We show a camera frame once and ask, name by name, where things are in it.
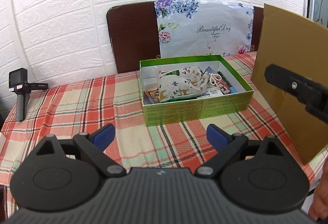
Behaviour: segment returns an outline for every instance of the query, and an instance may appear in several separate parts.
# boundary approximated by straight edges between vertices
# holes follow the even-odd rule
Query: metal screw
[[[297,82],[292,82],[292,88],[296,89],[297,88]]]
[[[110,174],[119,174],[123,171],[123,168],[119,165],[111,165],[107,167],[107,171]]]
[[[197,169],[197,172],[200,175],[211,175],[214,170],[211,167],[200,167]]]

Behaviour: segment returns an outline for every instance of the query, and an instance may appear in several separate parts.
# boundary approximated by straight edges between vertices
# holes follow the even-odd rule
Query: green cardboard box
[[[217,97],[188,99],[157,104],[147,104],[145,86],[156,86],[156,76],[161,70],[177,70],[197,66],[204,71],[207,67],[221,71],[238,91]],[[180,121],[210,118],[245,110],[254,90],[241,75],[220,55],[159,58],[140,61],[142,108],[146,126],[162,125]]]

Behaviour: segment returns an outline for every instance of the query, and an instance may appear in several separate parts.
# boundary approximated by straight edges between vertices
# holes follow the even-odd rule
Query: blue gripper pad
[[[89,141],[93,143],[97,148],[104,152],[104,150],[114,141],[115,127],[113,124],[106,124],[98,131],[89,135]]]
[[[214,124],[207,126],[206,137],[217,152],[232,142],[232,136]]]

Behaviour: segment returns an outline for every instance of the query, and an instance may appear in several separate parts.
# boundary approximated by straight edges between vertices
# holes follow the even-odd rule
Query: finger
[[[323,166],[322,166],[323,173],[328,173],[328,158],[326,158]]]
[[[310,206],[308,216],[312,218],[314,221],[318,220],[318,215],[314,212],[313,205]]]
[[[328,206],[326,206],[324,202],[321,200],[320,193],[318,193],[317,189],[315,189],[314,191],[312,208],[317,216],[320,216],[320,213],[324,211],[326,208],[328,209]]]
[[[324,220],[328,216],[328,207],[326,207],[324,210],[322,210],[319,214],[319,218]]]
[[[324,204],[328,205],[328,174],[321,176],[320,182],[314,191],[316,196],[319,196]]]

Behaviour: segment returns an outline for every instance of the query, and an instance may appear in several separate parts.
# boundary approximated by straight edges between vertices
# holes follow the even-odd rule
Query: plaid tablecloth
[[[92,133],[107,123],[116,128],[106,155],[129,169],[132,166],[189,167],[193,172],[216,151],[206,140],[210,123],[228,133],[240,132],[250,139],[277,135],[310,181],[319,172],[327,152],[309,164],[300,157],[266,100],[251,83],[256,53],[226,58],[255,90],[247,110],[214,118],[146,127],[142,113],[139,72],[116,74],[52,88],[31,95],[26,119],[15,122],[14,107],[2,133],[7,141],[0,155],[0,184],[9,185],[12,174],[33,147],[48,133],[68,139],[79,132]],[[16,210],[7,188],[7,214]]]

